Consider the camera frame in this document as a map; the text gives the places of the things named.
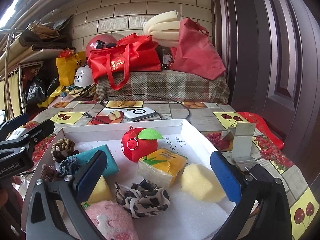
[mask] white tray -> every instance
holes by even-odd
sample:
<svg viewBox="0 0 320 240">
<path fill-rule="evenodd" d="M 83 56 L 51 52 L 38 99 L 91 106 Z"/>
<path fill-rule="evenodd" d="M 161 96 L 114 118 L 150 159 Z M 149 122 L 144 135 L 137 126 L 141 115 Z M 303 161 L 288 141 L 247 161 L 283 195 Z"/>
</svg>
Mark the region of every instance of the white tray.
<svg viewBox="0 0 320 240">
<path fill-rule="evenodd" d="M 75 149 L 80 152 L 107 144 L 120 171 L 107 178 L 110 190 L 115 193 L 114 182 L 130 186 L 140 183 L 143 178 L 137 175 L 137 163 L 129 161 L 121 150 L 121 138 L 129 130 L 129 126 L 154 128 L 163 135 L 158 140 L 158 148 L 167 148 L 188 158 L 188 163 L 199 163 L 210 167 L 210 155 L 216 148 L 185 119 L 147 121 L 134 123 L 116 123 L 67 127 L 61 129 L 49 148 L 39 161 L 30 181 L 21 216 L 21 228 L 25 231 L 28 203 L 35 181 L 40 177 L 41 166 L 44 163 L 53 165 L 51 145 L 61 138 L 69 138 L 76 143 Z M 227 197 L 219 203 L 200 202 L 189 193 L 180 190 L 179 179 L 167 189 L 171 205 L 154 217 L 134 220 L 140 240 L 202 240 L 216 232 L 225 222 L 235 204 Z M 63 219 L 68 231 L 79 238 L 66 212 Z"/>
</svg>

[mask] red tote bag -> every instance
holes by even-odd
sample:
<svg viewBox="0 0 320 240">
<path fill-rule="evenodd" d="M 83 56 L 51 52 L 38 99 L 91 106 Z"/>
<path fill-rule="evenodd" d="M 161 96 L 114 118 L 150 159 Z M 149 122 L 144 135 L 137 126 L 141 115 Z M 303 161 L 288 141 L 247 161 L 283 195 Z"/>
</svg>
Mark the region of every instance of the red tote bag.
<svg viewBox="0 0 320 240">
<path fill-rule="evenodd" d="M 210 80 L 221 76 L 226 68 L 208 36 L 209 32 L 199 23 L 190 18 L 181 20 L 179 44 L 169 68 Z"/>
<path fill-rule="evenodd" d="M 160 71 L 161 64 L 156 52 L 158 43 L 152 35 L 137 36 L 135 33 L 119 40 L 116 47 L 92 50 L 87 60 L 95 83 L 101 76 L 108 76 L 114 90 L 121 89 L 129 80 L 130 71 Z M 124 80 L 116 85 L 113 72 L 124 72 Z"/>
</svg>

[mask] wooden door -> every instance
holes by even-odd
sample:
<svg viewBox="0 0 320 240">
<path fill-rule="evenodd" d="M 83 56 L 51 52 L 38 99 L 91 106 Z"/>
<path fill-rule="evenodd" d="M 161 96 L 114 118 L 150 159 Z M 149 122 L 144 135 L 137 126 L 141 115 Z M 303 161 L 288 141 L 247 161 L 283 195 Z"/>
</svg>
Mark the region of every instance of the wooden door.
<svg viewBox="0 0 320 240">
<path fill-rule="evenodd" d="M 262 116 L 284 141 L 283 152 L 313 181 L 319 170 L 306 161 L 305 149 L 320 105 L 318 24 L 302 0 L 214 2 L 229 104 Z"/>
</svg>

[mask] white helmet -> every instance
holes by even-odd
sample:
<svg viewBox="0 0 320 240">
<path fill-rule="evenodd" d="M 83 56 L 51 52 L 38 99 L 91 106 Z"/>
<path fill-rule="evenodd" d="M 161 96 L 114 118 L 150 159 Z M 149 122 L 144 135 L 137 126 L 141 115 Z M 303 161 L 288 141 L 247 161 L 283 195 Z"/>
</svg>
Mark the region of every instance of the white helmet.
<svg viewBox="0 0 320 240">
<path fill-rule="evenodd" d="M 91 86 L 93 83 L 92 71 L 88 65 L 83 65 L 78 68 L 75 75 L 75 87 L 85 88 L 87 86 Z"/>
</svg>

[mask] red plush apple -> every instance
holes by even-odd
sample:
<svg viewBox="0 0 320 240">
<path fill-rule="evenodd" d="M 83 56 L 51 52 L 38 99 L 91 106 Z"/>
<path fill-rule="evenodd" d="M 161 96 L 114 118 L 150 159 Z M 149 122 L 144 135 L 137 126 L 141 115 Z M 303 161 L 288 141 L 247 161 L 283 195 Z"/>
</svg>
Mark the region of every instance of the red plush apple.
<svg viewBox="0 0 320 240">
<path fill-rule="evenodd" d="M 133 162 L 158 149 L 157 139 L 162 139 L 162 135 L 151 128 L 133 128 L 127 131 L 121 140 L 121 148 L 124 155 Z"/>
</svg>

